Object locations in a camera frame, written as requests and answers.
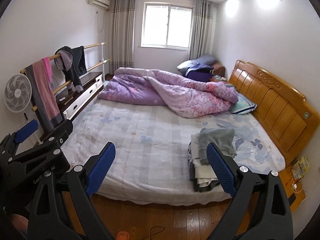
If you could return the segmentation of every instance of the wall-mounted air conditioner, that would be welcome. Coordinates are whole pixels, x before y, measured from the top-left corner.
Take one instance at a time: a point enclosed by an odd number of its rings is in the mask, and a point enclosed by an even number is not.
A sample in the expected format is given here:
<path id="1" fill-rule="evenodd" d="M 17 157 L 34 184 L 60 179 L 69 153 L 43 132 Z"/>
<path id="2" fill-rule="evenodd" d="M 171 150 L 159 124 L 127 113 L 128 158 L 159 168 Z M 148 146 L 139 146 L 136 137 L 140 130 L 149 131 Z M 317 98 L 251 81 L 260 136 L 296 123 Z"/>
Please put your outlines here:
<path id="1" fill-rule="evenodd" d="M 109 0 L 88 0 L 88 4 L 108 10 L 110 1 Z"/>

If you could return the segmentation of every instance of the gray striped curtain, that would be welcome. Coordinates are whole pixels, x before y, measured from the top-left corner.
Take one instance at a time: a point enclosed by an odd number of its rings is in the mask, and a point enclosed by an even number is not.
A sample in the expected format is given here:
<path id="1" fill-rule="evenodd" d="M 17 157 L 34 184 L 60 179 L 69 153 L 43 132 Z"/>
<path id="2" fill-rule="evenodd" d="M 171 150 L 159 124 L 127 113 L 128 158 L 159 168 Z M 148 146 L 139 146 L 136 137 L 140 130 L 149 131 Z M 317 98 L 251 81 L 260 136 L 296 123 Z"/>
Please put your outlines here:
<path id="1" fill-rule="evenodd" d="M 109 72 L 133 67 L 135 0 L 110 0 Z"/>
<path id="2" fill-rule="evenodd" d="M 212 32 L 213 4 L 205 0 L 196 0 L 193 9 L 193 27 L 189 59 L 196 59 L 209 51 Z"/>

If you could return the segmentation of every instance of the blue gripper pad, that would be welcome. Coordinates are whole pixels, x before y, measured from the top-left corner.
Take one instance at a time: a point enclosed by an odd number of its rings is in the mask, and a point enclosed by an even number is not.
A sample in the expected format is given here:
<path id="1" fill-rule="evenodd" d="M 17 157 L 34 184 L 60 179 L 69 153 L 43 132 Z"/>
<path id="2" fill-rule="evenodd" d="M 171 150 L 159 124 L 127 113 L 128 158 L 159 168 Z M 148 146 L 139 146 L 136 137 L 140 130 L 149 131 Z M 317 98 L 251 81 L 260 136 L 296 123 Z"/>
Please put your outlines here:
<path id="1" fill-rule="evenodd" d="M 217 175 L 224 192 L 229 193 L 234 197 L 237 192 L 235 187 L 235 177 L 212 144 L 207 146 L 207 159 L 214 173 Z"/>
<path id="2" fill-rule="evenodd" d="M 38 130 L 39 124 L 36 120 L 32 120 L 24 127 L 22 127 L 19 131 L 17 131 L 14 141 L 16 143 L 22 143 L 27 139 L 30 135 L 32 135 L 36 130 Z"/>
<path id="3" fill-rule="evenodd" d="M 91 169 L 90 173 L 87 176 L 87 187 L 85 189 L 85 192 L 89 197 L 91 197 L 93 193 L 96 193 L 99 190 L 115 157 L 116 147 L 113 143 L 111 143 L 106 149 L 104 149 L 100 158 L 97 160 L 94 167 Z"/>

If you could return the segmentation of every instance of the blue pillow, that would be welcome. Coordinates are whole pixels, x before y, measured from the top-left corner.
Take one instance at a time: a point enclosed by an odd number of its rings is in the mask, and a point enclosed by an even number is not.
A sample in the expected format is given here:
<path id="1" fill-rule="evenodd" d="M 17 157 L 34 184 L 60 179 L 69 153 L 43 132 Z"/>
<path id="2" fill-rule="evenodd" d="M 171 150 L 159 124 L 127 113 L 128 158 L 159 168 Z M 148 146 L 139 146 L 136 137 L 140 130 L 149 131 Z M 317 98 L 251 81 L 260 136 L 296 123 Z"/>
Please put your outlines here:
<path id="1" fill-rule="evenodd" d="M 209 54 L 205 54 L 197 59 L 187 60 L 185 62 L 182 62 L 179 66 L 177 66 L 177 69 L 181 72 L 181 74 L 183 76 L 185 76 L 187 70 L 189 68 L 193 67 L 197 63 L 211 66 L 212 64 L 214 64 L 216 62 L 217 62 L 216 58 L 212 57 Z"/>
<path id="2" fill-rule="evenodd" d="M 211 66 L 212 64 L 217 62 L 217 59 L 215 57 L 212 57 L 212 55 L 210 54 L 205 54 L 197 59 L 191 60 L 191 62 L 193 64 L 200 63 L 200 64 Z"/>
<path id="3" fill-rule="evenodd" d="M 238 93 L 238 102 L 230 109 L 231 114 L 247 114 L 257 108 L 257 104 L 251 102 L 244 95 Z"/>

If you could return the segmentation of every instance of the mattress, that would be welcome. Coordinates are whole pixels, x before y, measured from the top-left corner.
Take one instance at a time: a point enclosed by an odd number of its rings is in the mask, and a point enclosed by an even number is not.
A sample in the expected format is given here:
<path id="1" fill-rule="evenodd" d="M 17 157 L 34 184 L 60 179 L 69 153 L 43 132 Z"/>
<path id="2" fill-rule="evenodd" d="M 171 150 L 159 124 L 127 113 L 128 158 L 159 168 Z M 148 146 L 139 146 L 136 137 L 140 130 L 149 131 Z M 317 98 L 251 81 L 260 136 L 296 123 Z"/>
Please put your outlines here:
<path id="1" fill-rule="evenodd" d="M 166 106 L 138 106 L 98 100 L 62 146 L 71 166 L 84 164 L 107 142 L 116 158 L 98 194 L 137 204 L 193 205 L 223 201 L 231 196 L 219 185 L 194 192 L 189 180 L 188 144 L 203 127 L 232 127 L 238 165 L 268 174 L 285 168 L 284 157 L 251 115 L 178 116 Z"/>

